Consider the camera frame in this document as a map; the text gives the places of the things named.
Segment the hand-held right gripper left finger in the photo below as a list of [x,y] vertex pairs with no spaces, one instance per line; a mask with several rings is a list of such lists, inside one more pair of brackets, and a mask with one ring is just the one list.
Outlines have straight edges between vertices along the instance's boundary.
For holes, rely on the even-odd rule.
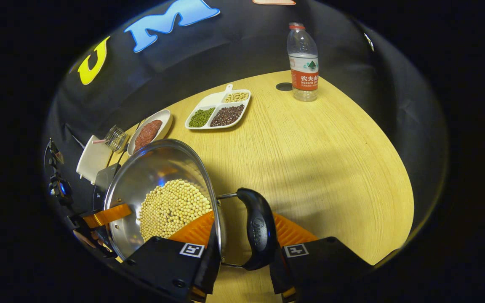
[[135,214],[120,220],[120,257],[134,280],[171,301],[206,301],[222,260],[222,214],[210,212],[183,227],[184,240],[145,239],[146,221]]

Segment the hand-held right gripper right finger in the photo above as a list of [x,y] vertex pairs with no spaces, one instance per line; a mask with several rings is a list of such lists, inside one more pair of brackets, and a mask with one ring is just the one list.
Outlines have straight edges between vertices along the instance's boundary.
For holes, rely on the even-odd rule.
[[274,293],[283,301],[335,301],[373,266],[335,237],[319,239],[273,214],[279,248],[270,264]]

